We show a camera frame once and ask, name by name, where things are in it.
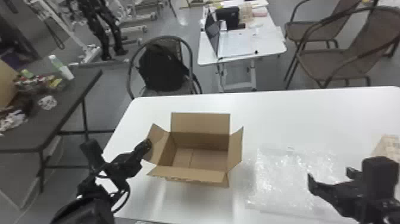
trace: small box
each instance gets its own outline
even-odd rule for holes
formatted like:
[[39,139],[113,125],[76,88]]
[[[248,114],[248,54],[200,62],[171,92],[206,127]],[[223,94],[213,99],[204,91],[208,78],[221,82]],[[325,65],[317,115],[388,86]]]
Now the small box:
[[172,113],[171,131],[153,124],[149,176],[229,187],[228,172],[242,161],[243,128],[230,135],[229,114]]

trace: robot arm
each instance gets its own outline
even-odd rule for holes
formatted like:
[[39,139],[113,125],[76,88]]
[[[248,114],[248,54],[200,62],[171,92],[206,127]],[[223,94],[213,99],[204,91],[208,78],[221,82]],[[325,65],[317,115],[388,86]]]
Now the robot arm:
[[400,202],[394,198],[399,164],[386,157],[362,161],[362,172],[348,167],[349,182],[328,185],[308,175],[310,193],[331,204],[343,217],[360,223],[400,223]]
[[[130,153],[118,155],[112,162],[106,163],[101,156],[102,148],[97,141],[89,140],[80,146],[92,168],[91,174],[78,186],[77,199],[60,209],[51,224],[93,223],[115,224],[114,213],[119,211],[130,195],[130,187],[126,182],[141,170],[143,156],[150,151],[150,140],[142,141]],[[118,191],[109,194],[103,186],[97,185],[97,177],[109,178]],[[111,211],[124,194],[127,194],[121,206]]]

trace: black backpack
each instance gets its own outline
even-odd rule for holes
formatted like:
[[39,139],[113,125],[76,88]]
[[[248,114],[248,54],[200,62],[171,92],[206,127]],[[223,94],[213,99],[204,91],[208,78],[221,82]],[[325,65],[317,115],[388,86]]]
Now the black backpack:
[[[189,69],[168,48],[159,44],[146,47],[138,69],[146,87],[155,91],[176,91],[189,77]],[[194,74],[193,80],[201,88]]]

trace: cardboard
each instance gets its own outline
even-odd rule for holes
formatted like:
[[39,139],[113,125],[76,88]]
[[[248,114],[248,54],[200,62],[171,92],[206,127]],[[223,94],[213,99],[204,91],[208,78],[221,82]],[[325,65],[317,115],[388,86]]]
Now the cardboard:
[[242,161],[243,140],[243,128],[230,135],[229,123],[229,114],[172,113],[171,132],[153,124],[153,148],[144,159],[157,166],[148,175],[229,187],[228,172]]
[[17,92],[13,79],[18,72],[0,60],[0,108],[6,107]]

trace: laptop screen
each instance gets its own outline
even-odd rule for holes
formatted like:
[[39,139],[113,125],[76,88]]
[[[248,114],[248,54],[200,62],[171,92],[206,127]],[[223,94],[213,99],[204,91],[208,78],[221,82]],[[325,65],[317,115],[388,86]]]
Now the laptop screen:
[[207,19],[205,21],[205,33],[210,40],[211,46],[214,49],[215,54],[218,57],[218,42],[220,39],[220,23],[215,21],[213,15],[208,12]]

